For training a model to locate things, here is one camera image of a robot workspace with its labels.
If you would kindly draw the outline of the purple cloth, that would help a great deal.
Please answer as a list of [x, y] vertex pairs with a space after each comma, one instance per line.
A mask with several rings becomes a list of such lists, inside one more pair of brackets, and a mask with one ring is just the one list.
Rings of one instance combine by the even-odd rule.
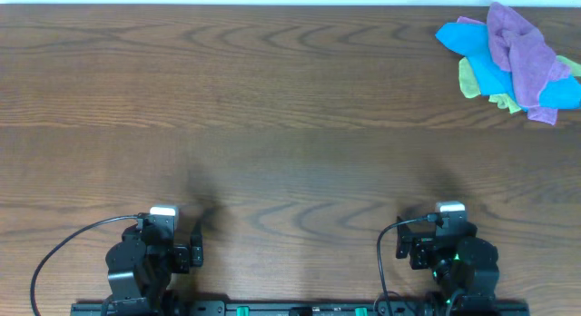
[[486, 23], [479, 21], [479, 20], [475, 20], [472, 18], [468, 18], [465, 16], [460, 16], [457, 21], [458, 24], [470, 24], [470, 25], [486, 25]]
[[557, 110], [540, 105], [547, 84], [571, 75], [538, 28], [514, 9], [493, 3], [487, 12], [488, 48], [494, 63], [510, 72], [517, 104], [532, 121], [555, 124]]

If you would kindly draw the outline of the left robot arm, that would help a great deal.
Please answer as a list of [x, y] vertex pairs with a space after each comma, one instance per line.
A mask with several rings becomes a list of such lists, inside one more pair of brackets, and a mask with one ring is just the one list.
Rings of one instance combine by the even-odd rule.
[[189, 313], [177, 293], [167, 289], [174, 274], [203, 265], [202, 225], [194, 224], [188, 243], [174, 242], [172, 216], [142, 215], [127, 228], [122, 241], [106, 254], [112, 294], [100, 308], [106, 315], [168, 315]]

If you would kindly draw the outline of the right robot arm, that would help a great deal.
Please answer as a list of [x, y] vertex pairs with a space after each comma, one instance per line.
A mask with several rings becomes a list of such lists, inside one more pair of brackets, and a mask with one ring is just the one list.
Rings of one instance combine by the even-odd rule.
[[499, 315], [497, 247], [477, 237], [478, 228], [463, 212], [434, 212], [416, 222], [432, 222], [431, 232], [414, 232], [412, 220], [397, 219], [398, 259], [413, 270], [429, 269], [439, 287], [427, 295], [424, 315]]

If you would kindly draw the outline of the green cloth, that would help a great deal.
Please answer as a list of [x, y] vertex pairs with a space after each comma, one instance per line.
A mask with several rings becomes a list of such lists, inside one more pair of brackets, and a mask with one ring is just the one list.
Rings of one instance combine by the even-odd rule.
[[[580, 76], [580, 64], [562, 55], [556, 59], [571, 68], [574, 77]], [[472, 70], [469, 60], [464, 57], [458, 63], [458, 82], [460, 91], [467, 99], [473, 99], [481, 95], [478, 80]], [[508, 109], [511, 114], [521, 111], [521, 107], [508, 94], [491, 94], [488, 98], [490, 103], [496, 104], [498, 109]]]

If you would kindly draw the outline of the blue cloth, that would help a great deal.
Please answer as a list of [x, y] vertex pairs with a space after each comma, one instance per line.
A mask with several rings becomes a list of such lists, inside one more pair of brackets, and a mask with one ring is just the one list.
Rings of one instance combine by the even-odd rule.
[[[524, 110], [530, 108], [530, 104], [523, 105], [517, 100], [512, 73], [503, 71], [493, 61], [485, 25], [447, 23], [440, 27], [435, 36], [448, 50], [468, 60], [481, 94], [507, 94], [519, 107]], [[539, 95], [538, 106], [559, 110], [578, 109], [580, 83], [573, 75], [548, 82]]]

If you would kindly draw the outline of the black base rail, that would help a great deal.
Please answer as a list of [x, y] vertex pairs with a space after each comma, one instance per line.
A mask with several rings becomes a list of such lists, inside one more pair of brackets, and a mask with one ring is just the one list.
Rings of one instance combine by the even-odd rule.
[[[393, 315], [446, 315], [446, 307], [437, 307], [435, 301], [391, 301]], [[460, 311], [452, 310], [449, 315], [503, 315], [528, 316], [530, 310], [525, 303], [500, 302], [493, 311]], [[71, 306], [72, 316], [97, 316], [101, 314], [101, 303], [74, 303]], [[171, 307], [167, 312], [149, 315], [191, 315], [191, 316], [356, 316], [389, 315], [384, 301], [375, 303], [351, 302], [224, 302], [195, 301]]]

